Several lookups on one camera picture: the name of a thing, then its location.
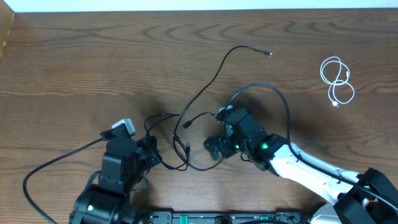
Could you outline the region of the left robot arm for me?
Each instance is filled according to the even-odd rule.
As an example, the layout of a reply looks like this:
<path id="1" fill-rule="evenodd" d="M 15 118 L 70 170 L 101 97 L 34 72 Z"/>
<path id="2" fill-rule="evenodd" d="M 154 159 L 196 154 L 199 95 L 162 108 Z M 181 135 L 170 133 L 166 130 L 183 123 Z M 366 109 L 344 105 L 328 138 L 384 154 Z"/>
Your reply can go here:
<path id="1" fill-rule="evenodd" d="M 70 223 L 148 223 L 144 208 L 131 205 L 134 186 L 160 163 L 155 136 L 131 139 L 123 128 L 104 131 L 107 142 L 101 170 L 90 177 L 77 198 Z"/>

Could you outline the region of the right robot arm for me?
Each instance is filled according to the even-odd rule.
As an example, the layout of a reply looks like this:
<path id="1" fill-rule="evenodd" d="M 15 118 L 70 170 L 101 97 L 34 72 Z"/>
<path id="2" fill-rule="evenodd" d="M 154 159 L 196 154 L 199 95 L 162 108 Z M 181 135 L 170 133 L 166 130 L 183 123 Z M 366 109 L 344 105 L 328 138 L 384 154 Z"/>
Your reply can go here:
<path id="1" fill-rule="evenodd" d="M 331 165 L 278 134 L 269 134 L 246 109 L 232 106 L 215 116 L 225 132 L 205 140 L 212 158 L 244 154 L 259 170 L 293 180 L 326 200 L 308 223 L 397 223 L 397 189 L 380 171 Z"/>

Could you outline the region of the cardboard panel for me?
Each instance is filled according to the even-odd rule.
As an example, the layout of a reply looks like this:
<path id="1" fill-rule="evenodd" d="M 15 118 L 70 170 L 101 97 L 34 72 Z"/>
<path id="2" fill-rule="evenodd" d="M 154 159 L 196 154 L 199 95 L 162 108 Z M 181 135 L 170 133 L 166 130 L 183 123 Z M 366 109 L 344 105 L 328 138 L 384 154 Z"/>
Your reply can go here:
<path id="1" fill-rule="evenodd" d="M 15 18 L 15 12 L 6 4 L 4 0 L 1 0 L 1 11 L 0 11 L 0 56 L 4 54 L 7 40 L 11 31 Z"/>

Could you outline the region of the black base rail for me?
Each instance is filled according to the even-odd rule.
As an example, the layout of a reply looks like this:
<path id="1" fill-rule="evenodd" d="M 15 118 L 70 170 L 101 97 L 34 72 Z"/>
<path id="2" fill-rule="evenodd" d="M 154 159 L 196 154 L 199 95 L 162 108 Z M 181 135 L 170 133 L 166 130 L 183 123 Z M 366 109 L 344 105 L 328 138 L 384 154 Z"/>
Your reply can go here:
<path id="1" fill-rule="evenodd" d="M 254 220 L 277 220 L 279 222 L 298 224 L 303 221 L 302 212 L 266 212 L 266 213 L 184 213 L 184 212 L 151 212 L 147 223 L 180 224 L 180 216 L 188 215 L 189 224 L 207 223 L 246 223 Z"/>

